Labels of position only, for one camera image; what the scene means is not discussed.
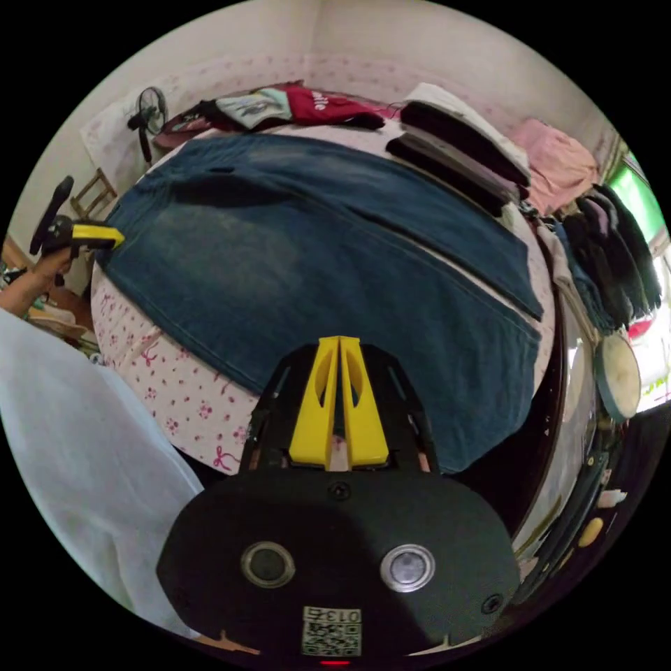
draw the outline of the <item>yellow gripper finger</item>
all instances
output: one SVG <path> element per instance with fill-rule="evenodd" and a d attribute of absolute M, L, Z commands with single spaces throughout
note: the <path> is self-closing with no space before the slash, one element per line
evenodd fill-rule
<path fill-rule="evenodd" d="M 320 338 L 298 412 L 289 457 L 292 463 L 328 468 L 336 411 L 338 336 Z"/>
<path fill-rule="evenodd" d="M 383 466 L 389 447 L 358 338 L 340 339 L 340 365 L 349 467 Z"/>
<path fill-rule="evenodd" d="M 72 239 L 80 242 L 86 240 L 109 240 L 110 249 L 115 250 L 124 240 L 124 236 L 111 226 L 95 226 L 93 224 L 75 224 L 72 227 Z"/>

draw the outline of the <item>bed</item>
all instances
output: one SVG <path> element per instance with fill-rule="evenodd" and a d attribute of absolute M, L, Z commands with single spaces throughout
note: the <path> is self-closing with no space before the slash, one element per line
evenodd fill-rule
<path fill-rule="evenodd" d="M 268 132 L 328 140 L 395 160 L 385 152 L 385 147 L 389 140 L 401 135 L 402 130 L 397 121 L 389 120 L 379 131 L 288 126 Z M 192 142 L 217 134 L 220 134 L 219 131 L 208 131 Z M 180 148 L 157 165 L 170 160 Z M 534 390 L 537 391 L 547 371 L 555 342 L 554 297 L 547 265 L 535 234 L 517 210 L 510 213 L 510 218 L 514 233 L 528 248 L 528 269 L 534 294 L 543 307 L 542 319 L 539 322 L 533 320 L 478 279 L 459 270 L 518 312 L 540 334 L 534 368 Z M 453 266 L 445 258 L 441 260 Z M 212 310 L 216 309 L 217 306 L 212 305 Z M 250 412 L 257 397 L 194 358 L 164 335 L 114 286 L 98 265 L 94 267 L 92 278 L 92 314 L 105 364 L 114 368 L 133 389 L 171 443 L 197 461 L 226 474 L 236 473 Z M 346 467 L 343 443 L 334 438 L 331 468 L 342 470 Z"/>

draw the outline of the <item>qr code label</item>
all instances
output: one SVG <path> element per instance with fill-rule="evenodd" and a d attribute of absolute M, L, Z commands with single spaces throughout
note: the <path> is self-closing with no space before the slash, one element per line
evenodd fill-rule
<path fill-rule="evenodd" d="M 318 657 L 361 656 L 361 610 L 305 606 L 301 649 Z"/>

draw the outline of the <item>electric fan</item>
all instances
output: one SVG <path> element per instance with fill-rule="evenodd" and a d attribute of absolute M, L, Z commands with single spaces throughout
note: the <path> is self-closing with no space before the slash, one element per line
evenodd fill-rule
<path fill-rule="evenodd" d="M 128 127 L 138 132 L 142 154 L 148 165 L 152 164 L 152 150 L 147 133 L 158 135 L 167 118 L 168 108 L 163 92 L 153 86 L 142 91 L 138 97 L 137 112 L 128 120 Z"/>

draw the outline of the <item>denim jeans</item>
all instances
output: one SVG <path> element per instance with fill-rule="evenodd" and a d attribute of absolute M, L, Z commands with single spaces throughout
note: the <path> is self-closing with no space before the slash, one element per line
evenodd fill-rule
<path fill-rule="evenodd" d="M 524 244 L 384 159 L 316 140 L 233 140 L 186 145 L 120 201 L 109 223 L 126 242 L 99 257 L 119 289 L 254 393 L 285 354 L 323 336 L 387 350 L 423 400 L 445 472 L 515 432 L 539 335 L 393 231 L 477 264 L 539 313 Z"/>

